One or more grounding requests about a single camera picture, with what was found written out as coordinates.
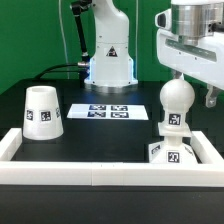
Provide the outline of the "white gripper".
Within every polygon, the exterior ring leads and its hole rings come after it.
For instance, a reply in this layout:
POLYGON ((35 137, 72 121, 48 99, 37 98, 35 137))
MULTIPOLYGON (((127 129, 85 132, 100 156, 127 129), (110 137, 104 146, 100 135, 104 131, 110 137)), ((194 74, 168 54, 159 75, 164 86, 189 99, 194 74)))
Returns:
POLYGON ((198 40, 197 46, 183 45, 178 35, 159 29, 156 36, 157 57, 161 64, 173 69, 173 79, 184 80, 184 74, 207 83, 205 105, 216 106, 224 90, 224 33, 198 40))

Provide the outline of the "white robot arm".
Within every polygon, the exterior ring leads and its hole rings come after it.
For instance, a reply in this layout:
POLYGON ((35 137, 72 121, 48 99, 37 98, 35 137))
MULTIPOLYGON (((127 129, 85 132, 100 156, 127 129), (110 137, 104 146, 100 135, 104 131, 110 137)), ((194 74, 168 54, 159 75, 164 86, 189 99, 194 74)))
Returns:
MULTIPOLYGON (((129 56, 129 19, 112 0, 92 0, 96 50, 90 59, 88 88, 119 92, 135 85, 129 56)), ((224 0, 171 0, 171 7, 155 16, 159 62, 207 84, 206 105, 216 105, 224 91, 224 0)))

